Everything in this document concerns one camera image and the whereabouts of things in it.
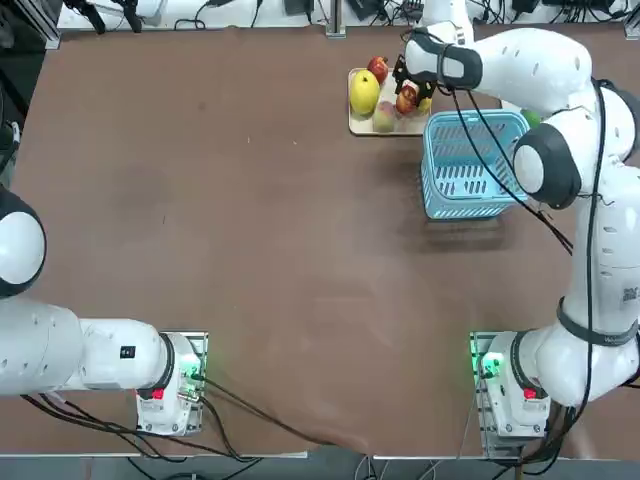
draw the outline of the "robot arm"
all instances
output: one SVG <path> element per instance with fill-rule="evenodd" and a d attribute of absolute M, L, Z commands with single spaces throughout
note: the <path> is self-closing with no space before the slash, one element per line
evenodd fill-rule
<path fill-rule="evenodd" d="M 79 319 L 20 293 L 38 278 L 46 236 L 35 211 L 0 189 L 0 395 L 136 390 L 138 424 L 158 434 L 200 429 L 204 362 L 189 339 L 129 319 Z"/>
<path fill-rule="evenodd" d="M 555 322 L 538 330 L 500 333 L 487 353 L 491 366 L 498 365 L 487 371 L 486 380 L 498 435 L 542 436 L 550 399 L 578 406 L 586 388 L 586 240 L 605 115 L 592 250 L 589 400 L 638 371 L 640 170 L 623 162 L 640 145 L 640 104 L 605 86 L 600 111 L 591 57 L 572 39 L 527 28 L 474 42 L 464 21 L 432 13 L 427 18 L 437 23 L 414 30 L 407 42 L 408 78 L 488 94 L 548 117 L 516 145 L 515 174 L 534 199 L 556 209 L 575 205 L 571 283 Z"/>

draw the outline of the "yellow fruit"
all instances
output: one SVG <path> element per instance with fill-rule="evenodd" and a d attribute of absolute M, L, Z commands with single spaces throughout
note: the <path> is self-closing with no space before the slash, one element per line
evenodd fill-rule
<path fill-rule="evenodd" d="M 420 105 L 418 105 L 418 111 L 423 115 L 426 115 L 427 113 L 429 113 L 430 110 L 431 110 L 431 99 L 423 98 L 420 101 Z"/>
<path fill-rule="evenodd" d="M 380 85 L 369 70 L 360 70 L 351 80 L 349 103 L 358 115 L 369 115 L 376 108 Z"/>

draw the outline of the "brown table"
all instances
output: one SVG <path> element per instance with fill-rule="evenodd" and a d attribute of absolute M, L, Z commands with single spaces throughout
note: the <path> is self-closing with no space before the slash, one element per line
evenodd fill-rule
<path fill-rule="evenodd" d="M 638 45 L 619 25 L 562 31 L 591 50 L 597 75 L 640 93 Z M 569 258 L 521 210 L 427 222 L 421 139 L 349 133 L 347 72 L 395 58 L 398 34 L 64 42 L 42 69 L 15 182 L 49 235 L 30 295 L 81 316 L 207 330 L 210 376 L 308 433 L 376 454 L 456 455 L 473 388 L 469 332 L 552 322 Z M 452 105 L 438 97 L 434 108 Z M 570 213 L 555 218 L 572 234 Z M 551 266 L 563 273 L 549 279 Z M 565 453 L 640 458 L 628 440 L 637 395 L 590 405 Z M 130 392 L 74 398 L 134 424 Z M 241 451 L 310 447 L 219 404 Z M 19 399 L 0 407 L 3 453 L 130 452 Z M 219 446 L 213 427 L 197 440 Z M 480 455 L 479 440 L 474 414 L 464 455 Z"/>

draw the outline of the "green indicator light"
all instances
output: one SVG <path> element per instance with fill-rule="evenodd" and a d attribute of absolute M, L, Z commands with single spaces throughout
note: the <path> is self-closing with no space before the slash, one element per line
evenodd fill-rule
<path fill-rule="evenodd" d="M 482 359 L 482 367 L 489 377 L 498 374 L 504 355 L 496 352 L 488 352 Z"/>

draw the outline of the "plastic basket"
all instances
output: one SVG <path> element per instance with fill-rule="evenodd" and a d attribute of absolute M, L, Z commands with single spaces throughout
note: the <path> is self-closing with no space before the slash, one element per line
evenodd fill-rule
<path fill-rule="evenodd" d="M 478 113 L 463 111 L 462 115 L 487 166 L 518 198 L 526 200 Z M 516 142 L 529 130 L 527 120 L 507 110 L 482 110 L 482 115 L 511 159 Z M 422 190 L 427 216 L 434 219 L 494 217 L 515 203 L 478 160 L 457 112 L 441 112 L 429 119 L 424 134 Z"/>

